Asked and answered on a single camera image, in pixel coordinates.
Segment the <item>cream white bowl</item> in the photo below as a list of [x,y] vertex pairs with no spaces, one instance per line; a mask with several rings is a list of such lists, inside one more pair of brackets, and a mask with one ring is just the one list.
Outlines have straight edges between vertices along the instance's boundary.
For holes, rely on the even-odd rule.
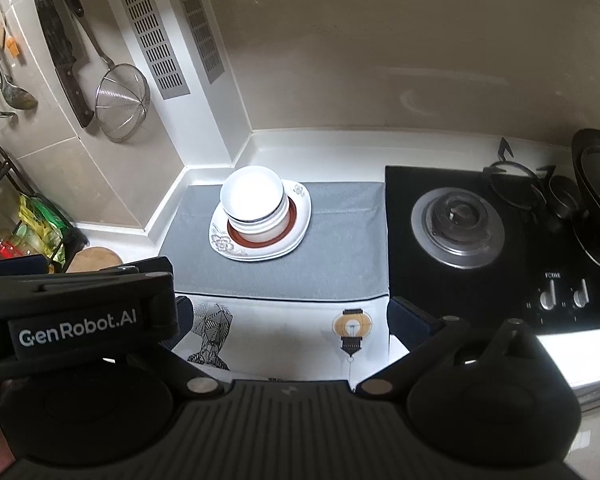
[[231,216],[227,216],[227,219],[232,229],[248,243],[269,243],[282,235],[289,226],[289,198],[284,194],[277,208],[263,219],[245,221]]

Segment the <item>stove knob right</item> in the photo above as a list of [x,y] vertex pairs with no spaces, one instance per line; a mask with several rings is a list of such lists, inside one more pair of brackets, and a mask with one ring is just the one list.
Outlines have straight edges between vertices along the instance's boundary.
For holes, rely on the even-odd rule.
[[572,295],[573,304],[578,309],[584,309],[590,303],[590,294],[588,293],[588,283],[584,278],[574,289]]

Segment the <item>black wok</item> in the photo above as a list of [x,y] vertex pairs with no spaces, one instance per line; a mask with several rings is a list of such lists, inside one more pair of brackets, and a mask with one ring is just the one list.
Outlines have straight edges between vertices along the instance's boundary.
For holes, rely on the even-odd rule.
[[576,220],[577,239],[600,266],[600,130],[577,131],[571,141],[571,155],[582,197]]

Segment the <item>stove knob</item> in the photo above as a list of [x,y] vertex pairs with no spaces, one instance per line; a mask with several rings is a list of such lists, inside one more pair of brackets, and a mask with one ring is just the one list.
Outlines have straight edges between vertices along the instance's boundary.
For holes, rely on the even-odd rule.
[[590,303],[590,294],[588,293],[588,283],[584,278],[574,289],[572,295],[573,304],[578,309],[584,309]]
[[556,281],[550,278],[540,291],[540,307],[545,311],[551,311],[557,306]]

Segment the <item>plain white bowl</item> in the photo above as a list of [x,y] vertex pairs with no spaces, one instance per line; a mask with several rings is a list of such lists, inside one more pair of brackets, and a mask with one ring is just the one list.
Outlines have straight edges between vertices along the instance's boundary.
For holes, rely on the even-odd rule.
[[220,204],[228,216],[243,222],[255,222],[276,211],[284,193],[283,182],[273,170],[263,166],[245,166],[224,181]]

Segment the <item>stove burner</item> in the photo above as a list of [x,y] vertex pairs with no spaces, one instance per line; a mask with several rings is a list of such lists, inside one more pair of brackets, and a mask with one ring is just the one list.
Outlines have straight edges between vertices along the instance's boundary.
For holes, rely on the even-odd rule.
[[505,243],[500,214],[464,188],[435,188],[422,194],[411,212],[411,228],[424,252],[460,270],[490,266]]

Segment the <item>orange red plate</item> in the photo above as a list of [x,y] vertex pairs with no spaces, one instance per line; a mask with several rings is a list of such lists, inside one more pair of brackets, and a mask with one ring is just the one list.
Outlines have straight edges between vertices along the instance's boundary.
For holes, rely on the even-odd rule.
[[297,207],[285,196],[276,211],[257,222],[242,222],[227,216],[226,228],[234,242],[247,248],[265,248],[281,242],[297,223]]

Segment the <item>black gas stove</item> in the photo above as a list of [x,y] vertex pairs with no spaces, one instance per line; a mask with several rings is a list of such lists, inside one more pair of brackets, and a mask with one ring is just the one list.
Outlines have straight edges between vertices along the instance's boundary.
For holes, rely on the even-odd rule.
[[389,166],[389,290],[435,318],[539,335],[600,328],[600,266],[528,177]]

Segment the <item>black pot support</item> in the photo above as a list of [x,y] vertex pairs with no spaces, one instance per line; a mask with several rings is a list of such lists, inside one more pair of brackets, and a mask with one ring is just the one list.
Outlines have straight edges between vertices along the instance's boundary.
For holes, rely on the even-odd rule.
[[547,185],[554,176],[555,165],[535,170],[514,159],[505,138],[498,144],[498,159],[482,170],[491,191],[508,206],[523,211],[538,211],[547,205]]

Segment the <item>grey counter mat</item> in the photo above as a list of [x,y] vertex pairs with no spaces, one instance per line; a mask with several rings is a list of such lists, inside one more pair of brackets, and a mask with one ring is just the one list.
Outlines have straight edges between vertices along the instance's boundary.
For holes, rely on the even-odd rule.
[[159,254],[170,260],[174,288],[186,294],[292,301],[362,301],[389,292],[385,185],[313,182],[312,216],[290,254],[238,262],[209,242],[217,185],[184,193]]

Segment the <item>grey vent grille left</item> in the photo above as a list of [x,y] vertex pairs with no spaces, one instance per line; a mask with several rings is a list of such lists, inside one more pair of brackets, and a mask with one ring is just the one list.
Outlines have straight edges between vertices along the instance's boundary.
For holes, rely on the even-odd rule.
[[155,0],[121,0],[121,3],[160,96],[164,100],[187,96],[189,88]]

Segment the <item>white floral plate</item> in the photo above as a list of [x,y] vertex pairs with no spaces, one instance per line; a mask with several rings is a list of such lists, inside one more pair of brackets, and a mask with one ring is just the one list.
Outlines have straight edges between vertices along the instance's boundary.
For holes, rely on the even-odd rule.
[[293,252],[309,229],[312,200],[300,182],[283,180],[288,210],[282,223],[259,234],[245,234],[230,224],[221,204],[216,206],[209,226],[209,243],[220,256],[235,261],[257,262]]

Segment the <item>stove knob left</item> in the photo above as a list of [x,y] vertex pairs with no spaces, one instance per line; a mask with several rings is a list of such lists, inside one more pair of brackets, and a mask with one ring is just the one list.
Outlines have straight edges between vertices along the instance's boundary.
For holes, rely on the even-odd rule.
[[551,311],[557,306],[556,281],[550,278],[540,291],[540,307],[545,311]]

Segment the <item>grey vent grille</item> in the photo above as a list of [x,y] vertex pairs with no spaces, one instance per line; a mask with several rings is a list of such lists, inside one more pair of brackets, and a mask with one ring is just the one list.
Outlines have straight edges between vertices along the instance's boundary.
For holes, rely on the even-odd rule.
[[207,18],[202,0],[178,0],[181,3],[200,62],[210,84],[224,73],[220,51]]
[[189,88],[155,0],[121,0],[121,3],[160,96],[164,100],[187,96]]

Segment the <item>wooden cutting board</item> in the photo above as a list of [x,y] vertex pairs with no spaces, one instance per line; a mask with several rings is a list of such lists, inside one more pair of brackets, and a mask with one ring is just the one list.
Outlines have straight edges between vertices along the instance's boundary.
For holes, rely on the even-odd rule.
[[120,266],[122,259],[106,247],[89,247],[78,252],[66,270],[67,273],[95,272]]

